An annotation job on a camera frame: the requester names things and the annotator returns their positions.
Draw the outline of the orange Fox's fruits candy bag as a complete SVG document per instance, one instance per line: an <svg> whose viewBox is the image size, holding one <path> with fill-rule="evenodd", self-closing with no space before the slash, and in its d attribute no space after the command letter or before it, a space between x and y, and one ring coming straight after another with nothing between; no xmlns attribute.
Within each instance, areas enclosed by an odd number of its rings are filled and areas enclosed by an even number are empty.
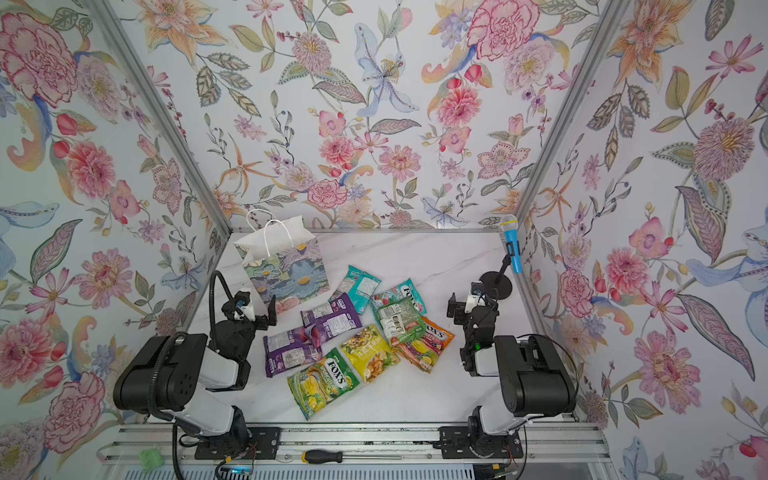
<svg viewBox="0 0 768 480"><path fill-rule="evenodd" d="M422 320L425 333L420 338L395 346L393 350L400 358L430 374L455 336L427 317L422 317Z"/></svg>

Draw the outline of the green snack packet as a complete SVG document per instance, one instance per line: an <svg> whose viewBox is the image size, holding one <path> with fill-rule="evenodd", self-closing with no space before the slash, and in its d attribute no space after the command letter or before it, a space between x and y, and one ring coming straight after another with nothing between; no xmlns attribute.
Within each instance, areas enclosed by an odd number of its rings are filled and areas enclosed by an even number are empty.
<svg viewBox="0 0 768 480"><path fill-rule="evenodd" d="M426 323L411 299L383 305L375 315L391 347L421 339L426 333Z"/></svg>

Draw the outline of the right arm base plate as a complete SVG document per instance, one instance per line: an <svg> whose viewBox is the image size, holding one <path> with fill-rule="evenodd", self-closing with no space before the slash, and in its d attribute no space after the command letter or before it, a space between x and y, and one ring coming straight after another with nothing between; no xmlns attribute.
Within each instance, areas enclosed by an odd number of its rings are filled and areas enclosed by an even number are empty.
<svg viewBox="0 0 768 480"><path fill-rule="evenodd" d="M524 457L518 433L489 435L468 426L442 426L438 435L432 446L441 452L443 459L517 460Z"/></svg>

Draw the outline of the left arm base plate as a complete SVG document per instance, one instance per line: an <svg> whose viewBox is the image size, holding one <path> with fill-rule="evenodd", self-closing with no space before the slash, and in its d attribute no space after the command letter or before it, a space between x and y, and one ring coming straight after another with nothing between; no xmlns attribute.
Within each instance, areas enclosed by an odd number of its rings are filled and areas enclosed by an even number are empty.
<svg viewBox="0 0 768 480"><path fill-rule="evenodd" d="M280 427L248 427L214 437L202 437L194 453L196 460L275 460L280 445Z"/></svg>

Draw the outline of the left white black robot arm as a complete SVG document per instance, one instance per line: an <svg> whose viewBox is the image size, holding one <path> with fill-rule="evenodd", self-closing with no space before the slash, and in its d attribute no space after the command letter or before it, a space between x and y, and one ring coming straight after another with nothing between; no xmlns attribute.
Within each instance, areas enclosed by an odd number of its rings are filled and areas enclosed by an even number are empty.
<svg viewBox="0 0 768 480"><path fill-rule="evenodd" d="M149 339L116 381L116 407L170 423L173 447L189 437L197 460L275 459L280 428L249 425L241 408L218 396L246 387L256 334L277 323L275 297L266 307L258 315L248 291L228 293L220 310L209 309L209 333Z"/></svg>

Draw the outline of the floral paper gift bag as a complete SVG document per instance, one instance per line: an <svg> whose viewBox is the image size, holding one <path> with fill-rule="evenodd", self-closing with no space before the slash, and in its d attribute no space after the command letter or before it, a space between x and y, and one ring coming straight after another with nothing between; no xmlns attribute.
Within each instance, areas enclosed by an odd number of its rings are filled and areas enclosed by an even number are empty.
<svg viewBox="0 0 768 480"><path fill-rule="evenodd" d="M300 215L272 217L234 245L254 291L279 313L330 289L318 239Z"/></svg>

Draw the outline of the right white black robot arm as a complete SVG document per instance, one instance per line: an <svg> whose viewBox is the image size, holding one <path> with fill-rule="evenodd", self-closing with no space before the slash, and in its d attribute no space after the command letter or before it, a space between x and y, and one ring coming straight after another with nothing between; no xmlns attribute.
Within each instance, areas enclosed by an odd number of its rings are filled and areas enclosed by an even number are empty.
<svg viewBox="0 0 768 480"><path fill-rule="evenodd" d="M476 406L462 427L439 429L445 459L507 459L523 456L519 431L536 419L571 413L577 392L558 345L539 334L495 333L498 303L483 295L465 302L451 296L447 317L463 329L459 354L472 377L496 379L499 389Z"/></svg>

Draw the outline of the teal Fox's candy bag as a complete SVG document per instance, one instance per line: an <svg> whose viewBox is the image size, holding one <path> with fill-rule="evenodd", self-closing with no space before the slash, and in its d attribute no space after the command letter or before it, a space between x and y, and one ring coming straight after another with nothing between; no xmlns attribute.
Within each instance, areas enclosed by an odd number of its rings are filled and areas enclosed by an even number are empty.
<svg viewBox="0 0 768 480"><path fill-rule="evenodd" d="M397 286L394 286L390 289L375 293L370 299L370 304L374 310L377 310L385 305L389 305L403 299L411 300L417 311L422 316L427 315L428 310L425 302L411 279L405 280L404 282L401 282Z"/></svg>

